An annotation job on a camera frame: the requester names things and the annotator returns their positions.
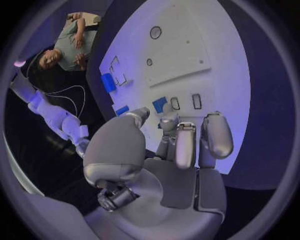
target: blue block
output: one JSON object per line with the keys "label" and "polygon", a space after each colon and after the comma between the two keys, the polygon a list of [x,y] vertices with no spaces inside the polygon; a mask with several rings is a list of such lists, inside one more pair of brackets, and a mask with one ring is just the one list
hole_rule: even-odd
{"label": "blue block", "polygon": [[162,97],[162,98],[157,99],[156,101],[152,102],[152,104],[158,114],[163,112],[163,107],[166,103],[167,103],[166,97]]}
{"label": "blue block", "polygon": [[114,79],[110,73],[103,74],[101,79],[107,93],[117,89]]}
{"label": "blue block", "polygon": [[116,113],[117,116],[120,116],[121,114],[123,114],[127,111],[129,111],[129,107],[126,105],[126,106],[118,109],[117,111],[115,111],[115,113]]}

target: man's hand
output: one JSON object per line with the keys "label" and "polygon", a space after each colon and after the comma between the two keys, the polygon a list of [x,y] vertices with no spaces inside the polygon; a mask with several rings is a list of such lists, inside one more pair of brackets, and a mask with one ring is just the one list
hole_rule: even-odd
{"label": "man's hand", "polygon": [[75,61],[74,61],[75,64],[79,65],[80,66],[80,70],[81,71],[84,71],[86,70],[86,59],[85,59],[85,55],[81,52],[81,53],[78,53],[76,56],[75,56]]}
{"label": "man's hand", "polygon": [[84,44],[84,36],[82,33],[77,32],[72,39],[72,43],[74,43],[76,49],[80,49]]}

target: man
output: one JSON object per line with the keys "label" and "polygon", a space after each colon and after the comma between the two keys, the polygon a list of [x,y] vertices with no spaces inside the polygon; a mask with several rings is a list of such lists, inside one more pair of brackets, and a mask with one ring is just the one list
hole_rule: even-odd
{"label": "man", "polygon": [[66,26],[54,48],[43,52],[37,58],[38,68],[48,70],[59,64],[65,71],[84,71],[96,35],[96,31],[85,31],[85,27],[83,17]]}

